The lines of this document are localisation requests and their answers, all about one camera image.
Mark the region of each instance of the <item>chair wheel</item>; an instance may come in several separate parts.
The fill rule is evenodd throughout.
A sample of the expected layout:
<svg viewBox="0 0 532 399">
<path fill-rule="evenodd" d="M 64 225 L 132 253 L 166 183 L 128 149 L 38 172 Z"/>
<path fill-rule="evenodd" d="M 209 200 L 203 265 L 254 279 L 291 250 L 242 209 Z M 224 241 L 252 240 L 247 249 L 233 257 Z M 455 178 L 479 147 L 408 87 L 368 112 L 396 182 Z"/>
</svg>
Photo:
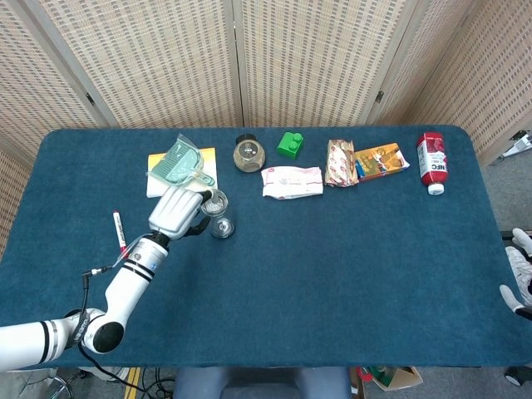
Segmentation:
<svg viewBox="0 0 532 399">
<path fill-rule="evenodd" d="M 508 367 L 505 372 L 505 378 L 517 387 L 521 387 L 525 383 L 525 381 L 519 378 L 518 371 L 515 367 Z"/>
</svg>

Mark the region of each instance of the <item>red bottle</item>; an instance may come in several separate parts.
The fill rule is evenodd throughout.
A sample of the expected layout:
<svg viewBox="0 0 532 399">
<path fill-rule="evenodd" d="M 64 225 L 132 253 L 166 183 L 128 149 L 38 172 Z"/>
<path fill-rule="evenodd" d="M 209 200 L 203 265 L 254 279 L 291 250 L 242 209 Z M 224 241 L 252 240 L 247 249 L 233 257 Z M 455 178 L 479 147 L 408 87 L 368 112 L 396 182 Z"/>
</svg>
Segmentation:
<svg viewBox="0 0 532 399">
<path fill-rule="evenodd" d="M 443 194 L 443 184 L 447 180 L 447 157 L 441 133 L 423 133 L 417 141 L 417 157 L 421 182 L 428 187 L 429 194 Z"/>
</svg>

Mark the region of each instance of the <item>beige partition panel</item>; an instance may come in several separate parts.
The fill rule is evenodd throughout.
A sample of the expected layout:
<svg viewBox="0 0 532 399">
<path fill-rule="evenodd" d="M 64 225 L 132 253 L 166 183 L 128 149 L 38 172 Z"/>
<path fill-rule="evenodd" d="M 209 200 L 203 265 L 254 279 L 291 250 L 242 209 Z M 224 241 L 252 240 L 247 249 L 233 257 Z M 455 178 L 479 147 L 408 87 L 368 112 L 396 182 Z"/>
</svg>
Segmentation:
<svg viewBox="0 0 532 399">
<path fill-rule="evenodd" d="M 532 2 L 487 1 L 451 46 L 408 123 L 449 123 L 470 135 L 481 164 L 532 124 Z"/>
<path fill-rule="evenodd" d="M 415 3 L 234 0 L 244 120 L 364 123 Z"/>
<path fill-rule="evenodd" d="M 29 175 L 28 169 L 0 151 L 0 258 Z"/>
<path fill-rule="evenodd" d="M 224 2 L 39 1 L 121 126 L 242 123 Z"/>
<path fill-rule="evenodd" d="M 474 0 L 424 0 L 428 7 L 411 35 L 403 38 L 398 61 L 382 87 L 381 103 L 375 103 L 368 122 L 400 124 L 450 46 Z"/>
<path fill-rule="evenodd" d="M 5 0 L 0 0 L 0 23 L 3 139 L 32 159 L 48 132 L 65 126 L 95 127 L 79 97 Z"/>
</svg>

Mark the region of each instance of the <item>green block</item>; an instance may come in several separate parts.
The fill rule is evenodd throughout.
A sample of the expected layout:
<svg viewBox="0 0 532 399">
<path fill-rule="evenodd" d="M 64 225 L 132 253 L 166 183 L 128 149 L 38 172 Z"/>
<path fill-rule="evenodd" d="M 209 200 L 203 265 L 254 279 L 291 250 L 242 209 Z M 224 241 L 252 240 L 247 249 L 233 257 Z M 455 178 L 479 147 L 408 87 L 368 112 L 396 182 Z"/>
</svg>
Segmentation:
<svg viewBox="0 0 532 399">
<path fill-rule="evenodd" d="M 277 152 L 295 160 L 302 145 L 303 136 L 300 133 L 287 131 L 277 146 Z"/>
</svg>

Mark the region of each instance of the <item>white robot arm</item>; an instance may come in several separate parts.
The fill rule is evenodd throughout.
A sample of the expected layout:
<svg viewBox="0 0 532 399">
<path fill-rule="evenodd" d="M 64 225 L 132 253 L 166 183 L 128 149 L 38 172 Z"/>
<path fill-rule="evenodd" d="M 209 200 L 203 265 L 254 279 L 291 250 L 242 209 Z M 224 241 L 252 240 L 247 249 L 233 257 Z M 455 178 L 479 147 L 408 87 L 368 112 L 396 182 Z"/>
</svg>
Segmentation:
<svg viewBox="0 0 532 399">
<path fill-rule="evenodd" d="M 129 252 L 106 290 L 106 313 L 89 308 L 61 319 L 0 328 L 0 372 L 57 359 L 77 342 L 95 353 L 115 349 L 129 316 L 168 255 L 168 243 L 200 234 L 207 227 L 209 218 L 195 227 L 190 224 L 209 198 L 209 191 L 198 194 L 180 187 L 165 192 L 148 219 L 152 233 Z M 86 275 L 100 271 L 93 269 Z"/>
</svg>

